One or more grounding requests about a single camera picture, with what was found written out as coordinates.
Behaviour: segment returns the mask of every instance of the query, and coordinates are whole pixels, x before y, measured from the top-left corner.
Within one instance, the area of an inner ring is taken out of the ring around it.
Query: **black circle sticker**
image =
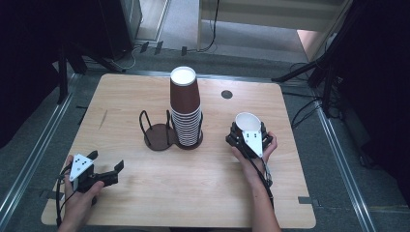
[[[229,90],[223,90],[221,95],[224,99],[231,99],[233,96],[232,92],[230,92]]]

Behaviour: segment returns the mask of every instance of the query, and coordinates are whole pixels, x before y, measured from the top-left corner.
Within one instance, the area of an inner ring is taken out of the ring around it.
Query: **gray carpet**
[[[237,58],[212,54],[189,53],[181,56],[179,51],[162,50],[154,55],[154,49],[145,53],[134,52],[136,63],[127,73],[140,71],[170,72],[175,67],[190,66],[203,74],[247,76],[254,81],[269,82],[270,77],[281,76],[289,72],[292,64],[248,58]],[[122,66],[131,65],[131,56],[121,61]],[[70,150],[79,128],[84,109],[87,106],[105,69],[89,63],[89,71],[79,79],[73,100],[45,151],[44,158],[24,192],[6,231],[55,231],[56,227],[41,223],[41,214],[45,199],[40,198],[44,190],[51,190],[55,177],[60,171],[65,156]],[[283,92],[308,95],[306,82],[295,78],[282,85]],[[36,112],[26,121],[18,134],[6,147],[0,150],[3,160],[0,174],[0,195],[4,197],[16,175],[30,154],[40,136],[55,103],[58,90],[51,93]],[[310,101],[310,98],[284,95],[289,120],[297,111]],[[305,115],[313,109],[308,107]],[[346,158],[370,208],[371,215],[379,231],[410,231],[410,211],[400,196],[395,180],[383,170],[369,170],[360,166],[358,151],[348,131],[340,120],[334,120],[335,130],[342,143]],[[299,127],[294,129],[296,144],[304,169],[307,187],[311,198],[319,204],[314,205],[317,224],[309,231],[361,231],[346,191],[335,157],[329,146],[317,114],[312,114]],[[109,231],[112,228],[87,226],[82,231]],[[194,228],[177,231],[203,231]]]

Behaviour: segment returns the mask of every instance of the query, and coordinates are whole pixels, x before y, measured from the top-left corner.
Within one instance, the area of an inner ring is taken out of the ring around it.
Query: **wooden table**
[[[235,116],[247,111],[278,137],[269,166],[280,226],[313,227],[312,206],[298,200],[308,197],[308,189],[280,87],[198,79],[204,114],[202,144],[191,151],[173,145],[154,152],[143,141],[138,117],[147,110],[153,125],[165,123],[165,110],[170,109],[169,81],[137,75],[102,77],[70,154],[88,155],[98,150],[98,173],[112,170],[120,160],[125,168],[119,174],[119,184],[103,189],[89,224],[250,227],[249,187],[225,142]],[[231,91],[232,99],[224,99],[223,90]],[[55,223],[54,200],[46,204],[42,221]]]

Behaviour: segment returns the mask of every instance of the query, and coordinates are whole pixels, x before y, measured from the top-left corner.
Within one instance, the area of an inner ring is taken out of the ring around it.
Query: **dark fabric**
[[[58,41],[49,7],[34,1],[2,1],[0,7],[0,147],[57,86]]]
[[[370,1],[339,59],[341,93],[370,141],[362,150],[397,179],[410,202],[410,9],[408,1]]]

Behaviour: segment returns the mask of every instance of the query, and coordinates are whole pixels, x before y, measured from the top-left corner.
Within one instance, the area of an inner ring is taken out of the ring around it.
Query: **stack of paper cups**
[[[196,73],[189,67],[179,67],[171,73],[171,116],[178,141],[192,146],[201,136],[201,100]]]

